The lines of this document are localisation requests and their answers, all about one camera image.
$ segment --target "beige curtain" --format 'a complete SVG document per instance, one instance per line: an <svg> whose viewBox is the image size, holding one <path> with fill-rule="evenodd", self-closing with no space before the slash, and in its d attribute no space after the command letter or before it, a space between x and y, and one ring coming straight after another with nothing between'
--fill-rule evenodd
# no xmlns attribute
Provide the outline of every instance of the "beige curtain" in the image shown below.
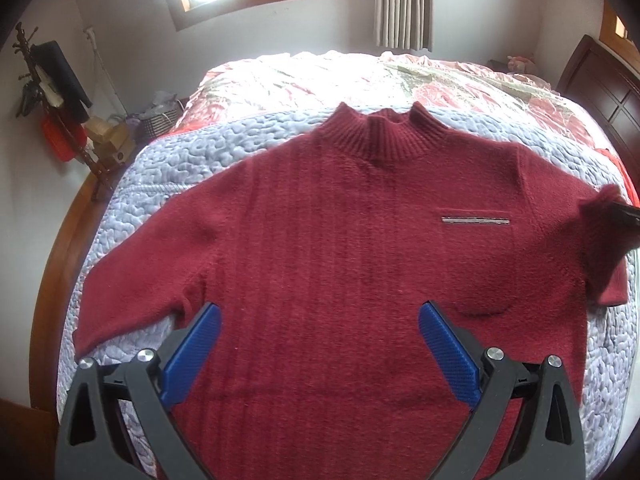
<svg viewBox="0 0 640 480"><path fill-rule="evenodd" d="M420 50L431 41L431 0L376 0L379 46Z"/></svg>

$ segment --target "stuffed toy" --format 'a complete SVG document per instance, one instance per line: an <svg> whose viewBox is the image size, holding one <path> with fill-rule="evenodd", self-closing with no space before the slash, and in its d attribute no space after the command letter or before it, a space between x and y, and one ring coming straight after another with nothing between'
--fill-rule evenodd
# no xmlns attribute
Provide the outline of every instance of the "stuffed toy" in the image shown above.
<svg viewBox="0 0 640 480"><path fill-rule="evenodd" d="M532 60L522 56L507 56L509 62L507 67L511 72L517 72L519 74L533 74L538 73L538 68Z"/></svg>

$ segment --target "headboard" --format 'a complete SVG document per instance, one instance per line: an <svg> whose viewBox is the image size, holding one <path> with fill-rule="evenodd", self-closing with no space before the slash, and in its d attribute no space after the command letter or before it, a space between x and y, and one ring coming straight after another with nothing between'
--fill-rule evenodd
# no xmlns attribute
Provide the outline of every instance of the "headboard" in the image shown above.
<svg viewBox="0 0 640 480"><path fill-rule="evenodd" d="M567 63L557 90L596 120L636 190L640 190L640 78L585 35Z"/></svg>

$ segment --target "silver bolt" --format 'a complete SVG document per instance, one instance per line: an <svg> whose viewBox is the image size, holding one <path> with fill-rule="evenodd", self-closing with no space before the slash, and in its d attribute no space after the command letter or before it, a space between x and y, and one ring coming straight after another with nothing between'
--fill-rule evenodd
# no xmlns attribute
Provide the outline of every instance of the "silver bolt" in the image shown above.
<svg viewBox="0 0 640 480"><path fill-rule="evenodd" d="M550 355L546 358L546 362L552 365L553 368L559 368L562 366L562 359L557 355Z"/></svg>
<svg viewBox="0 0 640 480"><path fill-rule="evenodd" d="M156 353L151 348L145 348L144 350L138 352L138 355L136 357L138 358L138 361L146 363L151 361L151 359L153 359L155 355Z"/></svg>
<svg viewBox="0 0 640 480"><path fill-rule="evenodd" d="M94 365L95 361L90 357L83 357L80 359L78 366L82 368L82 370L87 370L87 368L91 368Z"/></svg>
<svg viewBox="0 0 640 480"><path fill-rule="evenodd" d="M504 352L495 346L489 348L486 354L489 356L489 359L493 359L494 361L501 361L504 358Z"/></svg>

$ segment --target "chest pocket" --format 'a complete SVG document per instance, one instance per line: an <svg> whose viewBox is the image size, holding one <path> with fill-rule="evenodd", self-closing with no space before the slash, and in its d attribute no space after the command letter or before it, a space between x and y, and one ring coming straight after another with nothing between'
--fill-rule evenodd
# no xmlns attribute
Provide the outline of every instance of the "chest pocket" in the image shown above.
<svg viewBox="0 0 640 480"><path fill-rule="evenodd" d="M517 291L514 228L505 211L439 210L447 302L461 314L500 314Z"/></svg>

